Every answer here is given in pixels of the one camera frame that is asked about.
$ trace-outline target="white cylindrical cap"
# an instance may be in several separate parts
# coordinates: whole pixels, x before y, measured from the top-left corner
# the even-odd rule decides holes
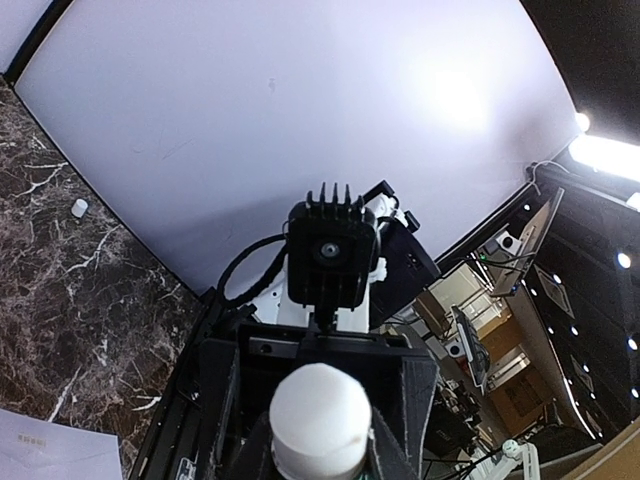
[[[89,208],[89,204],[85,200],[79,198],[75,201],[73,207],[71,207],[71,213],[74,217],[82,218],[84,214],[87,213],[87,208]]]
[[[362,469],[371,404],[353,377],[324,363],[300,367],[271,400],[276,467],[287,480],[351,480]]]

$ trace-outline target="brown marble countertop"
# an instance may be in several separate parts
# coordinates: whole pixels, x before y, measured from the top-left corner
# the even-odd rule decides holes
[[[198,310],[0,80],[0,408],[118,435],[126,477]]]

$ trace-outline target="wall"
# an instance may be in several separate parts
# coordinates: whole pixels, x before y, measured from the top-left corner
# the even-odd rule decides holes
[[[17,91],[198,292],[323,181],[364,192],[386,178],[438,256],[577,134],[509,0],[77,0]]]
[[[51,0],[0,0],[0,73],[7,71]]]
[[[544,405],[553,399],[553,393],[540,372],[529,365],[491,392],[489,399],[502,417],[509,434],[516,436],[537,420]]]

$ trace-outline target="paper document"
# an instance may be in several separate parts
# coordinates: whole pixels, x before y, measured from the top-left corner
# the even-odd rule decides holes
[[[0,477],[122,480],[118,438],[0,410]]]

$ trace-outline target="white cap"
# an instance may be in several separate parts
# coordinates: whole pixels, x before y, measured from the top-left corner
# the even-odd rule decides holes
[[[87,208],[89,208],[89,204],[85,200],[79,198],[75,201],[73,207],[71,207],[71,213],[74,217],[82,218],[84,214],[87,213]]]
[[[362,469],[371,404],[362,385],[324,363],[300,367],[271,400],[276,467],[287,480],[351,480]]]

